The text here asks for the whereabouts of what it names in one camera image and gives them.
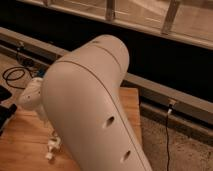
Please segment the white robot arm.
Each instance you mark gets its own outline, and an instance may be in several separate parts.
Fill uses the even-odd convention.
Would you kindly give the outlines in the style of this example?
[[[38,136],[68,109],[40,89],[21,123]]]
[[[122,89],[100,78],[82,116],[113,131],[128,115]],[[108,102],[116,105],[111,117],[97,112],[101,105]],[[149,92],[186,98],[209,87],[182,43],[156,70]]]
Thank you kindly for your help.
[[[51,123],[81,171],[152,171],[119,97],[128,66],[126,45],[100,35],[33,78],[18,103]]]

